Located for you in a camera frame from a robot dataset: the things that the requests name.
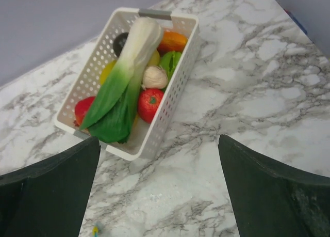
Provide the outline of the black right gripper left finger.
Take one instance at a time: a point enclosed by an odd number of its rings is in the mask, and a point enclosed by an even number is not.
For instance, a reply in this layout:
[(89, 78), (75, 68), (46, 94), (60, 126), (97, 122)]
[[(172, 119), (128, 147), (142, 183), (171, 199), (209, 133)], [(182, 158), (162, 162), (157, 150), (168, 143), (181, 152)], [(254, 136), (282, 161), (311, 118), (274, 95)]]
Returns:
[(1, 236), (78, 236), (101, 146), (90, 137), (1, 176)]

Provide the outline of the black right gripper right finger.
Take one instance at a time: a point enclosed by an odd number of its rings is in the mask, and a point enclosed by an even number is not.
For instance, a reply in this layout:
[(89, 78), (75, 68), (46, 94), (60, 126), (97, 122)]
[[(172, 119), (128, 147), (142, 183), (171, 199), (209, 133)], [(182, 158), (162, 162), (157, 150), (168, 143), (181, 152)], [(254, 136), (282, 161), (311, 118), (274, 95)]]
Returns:
[(240, 236), (329, 236), (329, 178), (260, 154), (227, 135), (218, 143)]

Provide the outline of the toy bok choy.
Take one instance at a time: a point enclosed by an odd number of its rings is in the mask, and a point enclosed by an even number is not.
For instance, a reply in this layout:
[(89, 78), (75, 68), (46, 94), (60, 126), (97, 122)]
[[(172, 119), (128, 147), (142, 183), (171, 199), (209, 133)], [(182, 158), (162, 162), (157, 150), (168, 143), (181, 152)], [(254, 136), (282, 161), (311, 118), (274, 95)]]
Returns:
[(137, 114), (138, 97), (147, 63), (163, 37), (163, 28), (148, 17), (137, 18), (121, 54), (87, 111), (81, 130), (105, 143), (124, 143)]

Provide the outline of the red toy tomato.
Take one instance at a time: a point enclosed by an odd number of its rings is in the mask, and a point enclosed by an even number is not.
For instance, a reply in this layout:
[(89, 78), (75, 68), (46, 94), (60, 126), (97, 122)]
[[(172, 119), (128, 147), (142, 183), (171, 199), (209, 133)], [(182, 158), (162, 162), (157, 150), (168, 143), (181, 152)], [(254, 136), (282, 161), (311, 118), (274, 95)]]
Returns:
[(160, 105), (164, 92), (160, 89), (143, 90), (138, 99), (138, 115), (146, 123), (151, 123)]

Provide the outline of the yellow toy lemon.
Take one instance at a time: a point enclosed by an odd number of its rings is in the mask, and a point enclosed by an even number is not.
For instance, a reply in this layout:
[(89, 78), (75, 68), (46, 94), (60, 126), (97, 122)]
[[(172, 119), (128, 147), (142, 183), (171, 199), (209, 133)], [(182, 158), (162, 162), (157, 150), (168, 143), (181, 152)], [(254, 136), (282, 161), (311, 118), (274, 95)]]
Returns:
[(147, 63), (147, 66), (157, 66), (159, 64), (160, 61), (160, 55), (159, 52), (157, 50), (154, 51), (154, 53), (152, 54), (149, 62)]

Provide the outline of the clear zip top bag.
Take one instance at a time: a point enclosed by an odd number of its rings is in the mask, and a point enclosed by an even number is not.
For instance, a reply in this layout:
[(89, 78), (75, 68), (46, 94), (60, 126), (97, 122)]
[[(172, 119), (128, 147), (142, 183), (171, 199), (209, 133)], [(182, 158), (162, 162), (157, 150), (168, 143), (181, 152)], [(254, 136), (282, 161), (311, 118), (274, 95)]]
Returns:
[(92, 229), (91, 236), (92, 237), (100, 237), (103, 232), (103, 226), (101, 223), (95, 223)]

